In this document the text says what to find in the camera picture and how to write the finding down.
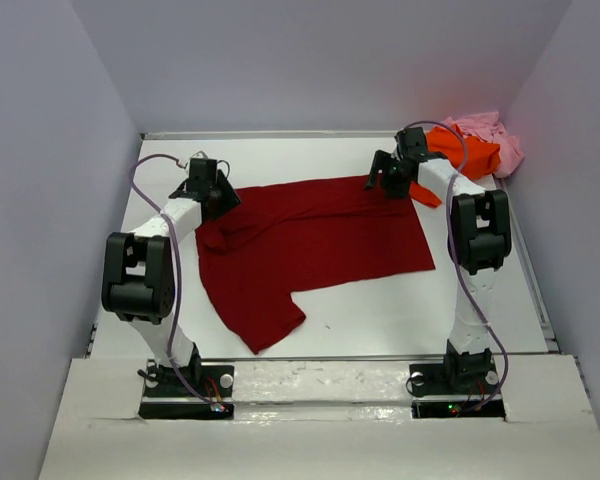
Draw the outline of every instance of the purple cable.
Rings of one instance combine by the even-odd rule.
[[[411,128],[411,127],[415,127],[417,125],[423,125],[423,124],[436,125],[438,127],[442,127],[444,129],[448,130],[458,139],[458,141],[462,145],[462,163],[456,169],[456,173],[453,175],[453,177],[451,177],[451,180],[449,180],[449,186],[447,187],[447,199],[445,202],[446,217],[447,217],[447,232],[449,235],[449,242],[451,245],[455,245],[455,242],[453,239],[453,229],[451,228],[451,202],[452,202],[452,194],[453,194],[453,184],[456,182],[456,179],[462,173],[462,170],[469,162],[469,148],[467,147],[467,142],[465,142],[464,138],[462,138],[462,135],[458,134],[458,132],[456,132],[453,128],[445,125],[442,122],[437,122],[435,120],[421,120],[418,122],[410,123],[409,125],[407,125],[404,128],[407,129],[407,128]],[[502,391],[502,385],[504,385],[504,382],[507,379],[507,375],[509,374],[509,355],[507,354],[507,350],[504,348],[504,345],[502,344],[502,342],[496,335],[496,332],[494,332],[493,328],[491,328],[491,325],[489,325],[487,316],[484,314],[484,312],[482,311],[482,309],[480,308],[480,306],[478,305],[476,300],[473,298],[473,296],[469,292],[469,287],[467,286],[466,282],[464,281],[464,278],[462,278],[462,274],[460,273],[460,264],[458,262],[458,254],[456,252],[456,249],[450,248],[449,250],[451,251],[451,259],[453,260],[453,266],[455,267],[456,276],[458,277],[458,282],[460,282],[462,291],[469,299],[469,302],[471,302],[471,306],[473,306],[474,310],[478,314],[480,321],[485,325],[487,331],[489,332],[489,335],[491,335],[491,337],[493,338],[493,341],[496,343],[496,345],[500,349],[500,352],[502,352],[502,360],[504,362],[502,376],[500,377],[500,381],[498,382],[498,385],[496,386],[496,388],[493,390],[491,395],[489,395],[484,400],[480,401],[480,403],[478,403],[470,408],[467,408],[466,410],[463,410],[463,412],[462,412],[462,413],[468,413],[468,412],[473,412],[475,410],[479,410],[480,408],[485,406],[487,403],[489,403],[491,400],[493,400],[496,397],[496,395],[498,395]]]
[[[167,357],[169,358],[171,368],[173,368],[174,373],[176,374],[184,388],[186,388],[191,395],[198,398],[199,400],[202,400],[204,403],[208,403],[209,405],[215,405],[216,402],[213,402],[210,398],[206,398],[198,392],[196,392],[196,390],[189,384],[187,379],[184,378],[184,375],[180,373],[180,365],[178,365],[173,359],[173,342],[175,340],[176,331],[178,330],[178,321],[180,320],[180,306],[182,304],[182,262],[180,260],[180,248],[178,247],[178,239],[176,238],[176,229],[169,216],[160,213],[161,209],[158,206],[158,204],[151,200],[144,192],[142,192],[133,180],[136,169],[143,163],[148,162],[153,158],[166,158],[176,162],[176,165],[178,166],[180,166],[180,160],[178,160],[176,157],[172,157],[171,155],[166,155],[164,153],[155,153],[153,155],[148,155],[138,160],[138,162],[135,163],[133,167],[131,167],[131,170],[129,172],[129,180],[131,182],[132,190],[136,192],[138,196],[140,196],[140,198],[147,202],[147,204],[149,204],[151,208],[158,212],[167,224],[167,228],[169,229],[169,237],[171,238],[171,244],[173,245],[173,254],[176,257],[176,307],[173,313],[173,324],[171,325],[171,332],[169,333],[169,339],[167,341]]]

